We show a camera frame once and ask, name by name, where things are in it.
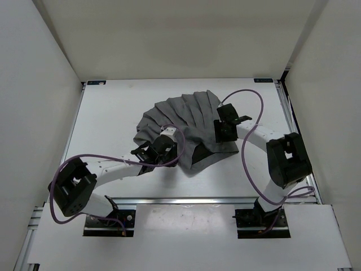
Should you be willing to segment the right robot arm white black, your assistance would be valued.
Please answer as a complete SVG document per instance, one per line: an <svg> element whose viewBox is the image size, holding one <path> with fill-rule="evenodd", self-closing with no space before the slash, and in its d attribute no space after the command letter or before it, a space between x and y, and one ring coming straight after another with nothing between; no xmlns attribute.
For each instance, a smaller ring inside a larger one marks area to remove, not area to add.
<svg viewBox="0 0 361 271"><path fill-rule="evenodd" d="M292 196L292 189L312 173L312 166L303 139L298 133L283 134L258 125L249 116L240 117L233 105L217 108L218 120L214 120L215 140L218 143L242 140L241 161L246 176L258 193L254 203L254 221L265 226L274 218L274 212ZM270 180L261 191L246 167L245 146L258 147L267 155Z"/></svg>

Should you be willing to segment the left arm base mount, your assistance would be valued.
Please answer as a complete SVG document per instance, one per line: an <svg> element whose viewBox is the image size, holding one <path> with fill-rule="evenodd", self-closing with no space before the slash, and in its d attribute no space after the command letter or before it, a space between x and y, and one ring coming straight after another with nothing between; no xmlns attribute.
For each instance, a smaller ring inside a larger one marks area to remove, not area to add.
<svg viewBox="0 0 361 271"><path fill-rule="evenodd" d="M106 215L114 220L96 218L98 215L86 215L83 229L84 237L133 237L135 229L136 208L120 207L114 200L105 196L112 211Z"/></svg>

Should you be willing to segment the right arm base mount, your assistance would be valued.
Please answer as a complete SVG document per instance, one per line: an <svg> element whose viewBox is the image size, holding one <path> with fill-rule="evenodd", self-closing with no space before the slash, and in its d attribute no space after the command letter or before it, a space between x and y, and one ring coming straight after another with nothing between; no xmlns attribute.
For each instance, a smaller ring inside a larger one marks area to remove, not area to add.
<svg viewBox="0 0 361 271"><path fill-rule="evenodd" d="M285 239L290 238L288 221L283 207L265 212L258 201L252 208L235 209L238 239Z"/></svg>

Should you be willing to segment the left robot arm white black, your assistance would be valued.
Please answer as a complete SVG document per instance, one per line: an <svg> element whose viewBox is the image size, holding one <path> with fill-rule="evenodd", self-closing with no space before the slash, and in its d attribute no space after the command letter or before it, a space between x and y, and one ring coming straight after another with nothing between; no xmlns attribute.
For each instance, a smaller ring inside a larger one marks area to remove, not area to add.
<svg viewBox="0 0 361 271"><path fill-rule="evenodd" d="M48 185L52 202L65 217L84 213L112 226L118 220L118 207L109 196L100 196L94 190L115 180L144 175L157 167L176 166L177 147L174 139L161 135L153 143L132 150L120 161L107 158L85 162L80 157L72 158Z"/></svg>

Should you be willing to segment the grey pleated skirt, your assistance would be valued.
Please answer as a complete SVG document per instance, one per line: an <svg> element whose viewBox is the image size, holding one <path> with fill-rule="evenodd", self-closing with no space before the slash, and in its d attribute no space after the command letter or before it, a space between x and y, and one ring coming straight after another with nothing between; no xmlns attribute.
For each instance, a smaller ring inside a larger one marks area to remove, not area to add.
<svg viewBox="0 0 361 271"><path fill-rule="evenodd" d="M210 90L157 102L143 114L133 141L139 146L153 142L160 135L161 127L175 125L186 139L182 144L180 132L176 133L178 151L185 148L178 165L186 174L198 174L239 152L235 142L215 141L214 120L219 119L217 108L220 102Z"/></svg>

